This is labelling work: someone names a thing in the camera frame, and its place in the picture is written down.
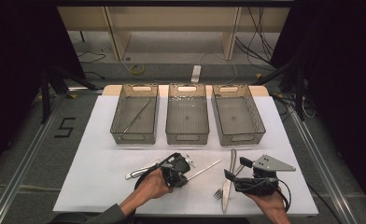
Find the black wire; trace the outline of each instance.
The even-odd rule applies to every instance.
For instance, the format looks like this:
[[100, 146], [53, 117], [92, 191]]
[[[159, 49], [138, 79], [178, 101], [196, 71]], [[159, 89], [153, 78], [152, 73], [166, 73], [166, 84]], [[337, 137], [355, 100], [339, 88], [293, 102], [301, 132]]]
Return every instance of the black wire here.
[[283, 201], [285, 201], [285, 210], [288, 211], [290, 209], [291, 206], [291, 192], [290, 192], [290, 188], [289, 186], [282, 180], [279, 179], [279, 182], [281, 182], [282, 184], [284, 184], [286, 186], [286, 188], [288, 189], [288, 193], [289, 193], [289, 201], [288, 199], [286, 199], [285, 195], [282, 193], [282, 191], [280, 191], [279, 189], [276, 189], [276, 192], [282, 197]]
[[99, 60], [101, 60], [101, 59], [103, 59], [103, 58], [105, 58], [105, 57], [106, 57], [106, 55], [105, 55], [105, 54], [94, 53], [94, 52], [91, 52], [91, 51], [85, 51], [84, 53], [79, 54], [77, 57], [79, 58], [79, 57], [81, 57], [81, 56], [83, 56], [84, 54], [87, 54], [87, 53], [91, 53], [91, 54], [95, 54], [95, 55], [100, 55], [101, 57], [100, 57], [100, 58], [98, 58], [98, 59], [95, 59], [95, 60], [93, 60], [93, 61], [91, 61], [91, 62], [81, 62], [81, 63], [94, 63], [94, 62], [99, 61]]
[[263, 8], [262, 7], [260, 8], [259, 22], [258, 22], [257, 25], [256, 25], [256, 22], [255, 22], [255, 19], [253, 18], [252, 12], [250, 11], [250, 7], [248, 7], [247, 10], [249, 11], [250, 17], [251, 17], [251, 19], [253, 21], [253, 24], [254, 24], [255, 28], [256, 28], [256, 32], [255, 32], [254, 35], [259, 34], [259, 37], [260, 37], [260, 40], [261, 40], [261, 44], [262, 44], [262, 47], [263, 47], [263, 50], [264, 50], [264, 53], [265, 53], [265, 56], [267, 57], [268, 60], [270, 60], [267, 52], [271, 55], [271, 52], [269, 50], [269, 48], [271, 48], [271, 46], [268, 44], [267, 40], [265, 39], [265, 37], [262, 34], [261, 20], [262, 20]]
[[98, 77], [100, 77], [101, 79], [106, 79], [106, 77], [103, 77], [103, 76], [99, 75], [99, 74], [98, 74], [98, 73], [96, 73], [96, 72], [85, 72], [85, 73], [95, 74], [95, 75], [97, 75]]
[[282, 116], [282, 115], [286, 115], [287, 113], [288, 113], [288, 111], [289, 111], [289, 108], [288, 108], [288, 106], [286, 105], [286, 102], [284, 102], [282, 99], [280, 99], [278, 96], [276, 96], [276, 95], [271, 95], [272, 97], [273, 97], [273, 99], [275, 99], [276, 101], [278, 101], [278, 102], [281, 102], [284, 106], [285, 106], [285, 108], [286, 108], [286, 110], [285, 110], [285, 112], [283, 112], [283, 113], [279, 113], [279, 111], [278, 111], [278, 113], [279, 113], [279, 116]]
[[241, 50], [241, 51], [243, 51], [245, 54], [246, 54], [246, 56], [247, 56], [247, 61], [251, 64], [251, 65], [253, 65], [254, 67], [257, 67], [257, 68], [259, 68], [259, 69], [263, 69], [263, 70], [267, 70], [267, 71], [274, 71], [274, 69], [269, 69], [269, 68], [264, 68], [264, 67], [260, 67], [260, 66], [257, 66], [257, 65], [255, 65], [253, 62], [251, 62], [250, 61], [250, 59], [249, 59], [249, 56], [250, 57], [252, 57], [252, 58], [256, 58], [256, 59], [259, 59], [259, 60], [262, 60], [262, 61], [264, 61], [265, 63], [268, 63], [269, 65], [271, 65], [270, 64], [270, 62], [268, 62], [267, 60], [265, 60], [265, 59], [263, 59], [259, 54], [257, 54], [255, 51], [253, 51], [252, 49], [250, 49], [249, 48], [249, 46], [250, 46], [250, 44], [249, 44], [249, 46], [247, 47], [247, 46], [245, 46], [242, 42], [241, 42], [241, 40], [236, 36], [235, 37], [236, 38], [236, 40], [238, 40], [238, 42], [235, 42], [235, 44], [236, 44], [236, 46]]
[[317, 193], [317, 191], [310, 184], [308, 184], [308, 182], [305, 181], [305, 183], [308, 186], [308, 188], [310, 190], [312, 190], [317, 195], [317, 197], [320, 199], [320, 201], [322, 201], [326, 205], [326, 207], [329, 208], [329, 210], [331, 211], [331, 214], [335, 217], [335, 219], [337, 220], [337, 222], [339, 224], [343, 224], [343, 222], [340, 220], [340, 218], [338, 218], [337, 214], [335, 214], [334, 211], [331, 209], [331, 206], [320, 196], [320, 194]]
[[267, 41], [267, 39], [265, 38], [265, 35], [264, 35], [264, 33], [263, 33], [263, 31], [262, 31], [262, 23], [263, 23], [263, 20], [262, 20], [262, 14], [264, 13], [264, 8], [263, 7], [261, 7], [260, 8], [260, 17], [259, 17], [259, 31], [260, 31], [260, 33], [259, 33], [259, 35], [260, 35], [260, 38], [261, 38], [261, 43], [262, 43], [262, 48], [264, 49], [264, 53], [266, 53], [265, 51], [267, 51], [268, 52], [268, 54], [270, 55], [270, 57], [272, 56], [272, 53], [270, 52], [270, 49], [272, 50], [272, 51], [274, 51], [274, 49], [268, 44], [268, 41]]
[[291, 113], [293, 113], [295, 110], [293, 109], [292, 111], [290, 111], [290, 113], [288, 115], [285, 116], [284, 119], [282, 119], [282, 123], [285, 122], [285, 120], [290, 117]]

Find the cable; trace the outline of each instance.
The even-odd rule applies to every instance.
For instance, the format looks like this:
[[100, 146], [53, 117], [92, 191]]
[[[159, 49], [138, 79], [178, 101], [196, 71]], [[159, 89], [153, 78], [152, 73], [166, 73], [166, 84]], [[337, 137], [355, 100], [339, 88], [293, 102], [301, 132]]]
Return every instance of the cable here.
[[105, 54], [94, 53], [94, 52], [91, 52], [91, 51], [85, 51], [84, 53], [79, 54], [77, 57], [79, 58], [79, 57], [81, 57], [81, 56], [83, 56], [84, 54], [87, 54], [87, 53], [91, 53], [91, 54], [95, 54], [95, 55], [100, 55], [101, 57], [100, 57], [100, 58], [98, 58], [98, 59], [95, 59], [95, 60], [93, 60], [93, 61], [91, 61], [91, 62], [81, 62], [81, 63], [94, 63], [94, 62], [99, 61], [99, 60], [101, 60], [101, 59], [103, 59], [103, 58], [105, 58], [105, 57], [106, 57], [106, 55], [105, 55]]
[[329, 210], [331, 211], [331, 214], [335, 217], [335, 219], [337, 220], [337, 222], [339, 223], [339, 224], [343, 224], [343, 222], [340, 220], [340, 218], [338, 218], [337, 217], [337, 215], [334, 213], [334, 211], [331, 209], [331, 206], [322, 198], [322, 196], [320, 196], [320, 194], [308, 183], [308, 182], [306, 182], [305, 181], [305, 183], [306, 183], [306, 185], [308, 186], [308, 188], [310, 189], [310, 190], [312, 190], [316, 195], [317, 195], [317, 197], [320, 199], [320, 201], [322, 201], [325, 205], [326, 205], [326, 207], [328, 207], [329, 208]]
[[235, 64], [234, 64], [233, 62], [231, 62], [231, 61], [228, 61], [228, 60], [226, 60], [226, 59], [222, 58], [221, 56], [219, 56], [219, 55], [218, 55], [218, 54], [216, 54], [215, 52], [207, 52], [207, 53], [203, 54], [203, 55], [201, 56], [201, 58], [200, 58], [199, 62], [198, 62], [198, 65], [201, 65], [201, 60], [203, 59], [203, 57], [204, 57], [206, 54], [215, 54], [215, 55], [216, 55], [216, 56], [218, 56], [221, 60], [226, 61], [226, 62], [228, 62], [228, 63], [232, 64], [232, 66], [233, 66], [233, 70], [235, 71], [235, 77], [234, 77], [233, 79], [231, 79], [230, 81], [225, 82], [224, 84], [229, 84], [230, 82], [232, 82], [232, 81], [234, 81], [236, 78], [238, 78], [238, 72], [236, 71]]
[[287, 115], [287, 116], [285, 116], [285, 118], [284, 119], [282, 119], [282, 123], [283, 122], [285, 122], [285, 120], [288, 118], [288, 117], [290, 117], [290, 115], [291, 115], [291, 113], [293, 113], [295, 110], [294, 109], [292, 109], [291, 111], [290, 111], [290, 113]]
[[241, 51], [243, 51], [244, 53], [246, 53], [246, 55], [247, 56], [250, 56], [250, 57], [252, 57], [252, 58], [256, 58], [256, 59], [260, 59], [260, 60], [262, 60], [263, 62], [265, 62], [265, 63], [268, 63], [269, 65], [271, 65], [271, 63], [269, 62], [269, 61], [267, 61], [267, 60], [265, 60], [264, 58], [262, 58], [258, 53], [256, 53], [255, 51], [253, 51], [252, 49], [250, 49], [250, 43], [249, 43], [249, 45], [248, 46], [245, 46], [244, 45], [244, 43], [242, 43], [242, 41], [236, 36], [235, 37], [235, 39], [236, 40], [238, 40], [238, 42], [236, 42], [236, 44], [237, 44], [237, 47], [241, 50]]
[[103, 76], [99, 75], [99, 74], [98, 74], [98, 73], [96, 73], [96, 72], [85, 72], [85, 73], [95, 74], [95, 75], [97, 75], [98, 77], [100, 77], [101, 79], [106, 79], [105, 77], [103, 77]]
[[282, 193], [282, 191], [280, 191], [280, 189], [276, 189], [276, 192], [278, 192], [278, 194], [282, 197], [283, 201], [285, 201], [285, 210], [288, 211], [290, 209], [291, 206], [291, 192], [290, 192], [290, 188], [289, 186], [282, 180], [278, 179], [279, 182], [282, 182], [282, 184], [284, 184], [286, 186], [286, 188], [288, 189], [288, 193], [289, 193], [289, 201], [286, 199], [285, 195]]
[[157, 80], [157, 79], [152, 79], [152, 78], [146, 78], [146, 77], [137, 77], [136, 75], [131, 73], [131, 69], [127, 66], [127, 64], [125, 64], [122, 60], [120, 61], [124, 67], [127, 69], [128, 73], [130, 74], [131, 77], [136, 78], [136, 79], [143, 79], [143, 80], [148, 80], [148, 81], [153, 81], [153, 82], [167, 82], [167, 83], [174, 83], [175, 81], [172, 80]]
[[305, 102], [305, 97], [303, 97], [303, 104], [302, 104], [302, 106], [303, 106], [303, 112], [304, 112], [304, 114], [308, 117], [308, 118], [310, 118], [310, 119], [312, 119], [314, 116], [315, 116], [315, 114], [317, 113], [315, 110], [314, 110], [314, 114], [313, 115], [308, 115], [308, 113], [305, 111], [305, 108], [304, 108], [304, 102]]
[[248, 7], [247, 10], [249, 11], [250, 17], [253, 21], [253, 24], [254, 24], [255, 28], [256, 28], [256, 32], [255, 32], [254, 35], [259, 34], [264, 53], [265, 53], [266, 57], [268, 58], [268, 60], [270, 60], [268, 54], [270, 54], [270, 56], [271, 56], [272, 53], [270, 52], [270, 49], [271, 50], [274, 50], [274, 49], [271, 48], [271, 46], [268, 44], [267, 40], [265, 39], [265, 37], [262, 33], [262, 13], [264, 12], [264, 8], [262, 8], [262, 7], [259, 8], [259, 22], [258, 22], [257, 25], [256, 25], [256, 22], [255, 22], [255, 19], [253, 18], [252, 12], [250, 11], [250, 7]]

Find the silver utensil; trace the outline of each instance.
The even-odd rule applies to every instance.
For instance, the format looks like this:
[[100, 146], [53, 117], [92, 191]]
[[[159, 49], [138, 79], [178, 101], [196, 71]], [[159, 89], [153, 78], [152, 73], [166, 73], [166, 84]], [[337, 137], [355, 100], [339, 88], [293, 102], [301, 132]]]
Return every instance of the silver utensil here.
[[[232, 149], [232, 161], [230, 163], [230, 172], [233, 172], [233, 169], [235, 167], [235, 160], [236, 160], [236, 150]], [[223, 208], [223, 214], [226, 213], [227, 203], [229, 201], [231, 186], [232, 186], [232, 182], [230, 180], [226, 181], [223, 184], [223, 198], [222, 198], [222, 201], [221, 201], [222, 208]]]
[[[239, 165], [238, 169], [236, 169], [234, 171], [234, 175], [239, 175], [239, 173], [244, 169], [244, 165]], [[221, 197], [223, 197], [223, 186], [224, 184], [218, 189], [216, 190], [215, 194], [213, 195], [213, 197], [215, 197], [217, 200], [221, 199]]]
[[139, 115], [145, 110], [148, 103], [150, 103], [151, 99], [148, 99], [148, 101], [142, 106], [142, 108], [139, 110], [139, 112], [136, 114], [136, 116], [131, 120], [131, 122], [128, 124], [128, 126], [124, 129], [123, 133], [126, 133], [129, 128], [134, 124], [134, 122], [139, 118]]
[[187, 180], [191, 180], [191, 179], [193, 179], [195, 176], [200, 175], [202, 172], [204, 172], [204, 171], [208, 170], [209, 168], [211, 168], [212, 166], [214, 166], [214, 165], [218, 164], [220, 161], [221, 161], [221, 160], [218, 160], [218, 161], [213, 162], [211, 165], [209, 165], [208, 167], [204, 168], [203, 170], [201, 170], [201, 171], [200, 171], [200, 172], [198, 172], [197, 174], [192, 175], [192, 176], [191, 176], [191, 177], [189, 177]]

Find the fork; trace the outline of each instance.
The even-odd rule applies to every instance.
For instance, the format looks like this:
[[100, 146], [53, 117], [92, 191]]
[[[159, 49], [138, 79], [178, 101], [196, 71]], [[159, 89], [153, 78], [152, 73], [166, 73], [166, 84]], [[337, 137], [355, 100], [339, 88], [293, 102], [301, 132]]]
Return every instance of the fork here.
[[[242, 171], [242, 169], [244, 169], [244, 165], [241, 164], [238, 166], [238, 169], [236, 169], [233, 174], [238, 175]], [[218, 190], [216, 190], [213, 197], [216, 198], [217, 200], [219, 200], [221, 197], [223, 197], [223, 185], [221, 185], [221, 187]]]
[[[231, 153], [232, 153], [232, 158], [231, 158], [231, 161], [230, 161], [230, 169], [229, 169], [229, 171], [230, 172], [233, 172], [233, 169], [235, 167], [235, 161], [236, 161], [236, 150], [233, 148], [231, 150]], [[223, 195], [223, 187], [224, 187], [224, 184], [221, 185], [220, 189], [218, 189], [216, 191], [216, 193], [213, 195], [213, 197], [215, 197], [216, 199], [219, 200], [222, 197], [222, 195]]]

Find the white table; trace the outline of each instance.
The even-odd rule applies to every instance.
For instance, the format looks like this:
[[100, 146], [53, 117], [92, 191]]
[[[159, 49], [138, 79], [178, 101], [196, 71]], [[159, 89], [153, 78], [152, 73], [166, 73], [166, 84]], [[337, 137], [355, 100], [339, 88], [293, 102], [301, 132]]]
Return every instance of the white table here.
[[[278, 172], [291, 191], [290, 216], [315, 216], [318, 211], [306, 187], [302, 171], [293, 153], [281, 119], [272, 97], [254, 97], [264, 123], [266, 134], [258, 145], [222, 147], [213, 109], [208, 95], [209, 138], [205, 146], [169, 146], [166, 143], [165, 122], [167, 107], [167, 86], [160, 86], [160, 110], [158, 116], [157, 140], [155, 145], [117, 145], [110, 127], [118, 96], [99, 96], [76, 157], [63, 183], [63, 188], [54, 206], [55, 212], [103, 212], [114, 203], [121, 203], [134, 189], [136, 179], [125, 180], [125, 175], [149, 161], [166, 158], [174, 152], [186, 152], [197, 164], [186, 173], [187, 177], [197, 173], [214, 161], [220, 163], [208, 171], [194, 177], [174, 193], [151, 200], [139, 207], [138, 216], [157, 217], [247, 217], [262, 214], [257, 205], [242, 193], [235, 192], [233, 186], [227, 212], [223, 215], [221, 200], [213, 198], [215, 191], [225, 181], [224, 169], [228, 169], [231, 148], [237, 149], [237, 157], [250, 160], [268, 154], [296, 167], [295, 172]], [[252, 170], [245, 168], [239, 176], [249, 177]], [[288, 190], [280, 184], [287, 197]]]

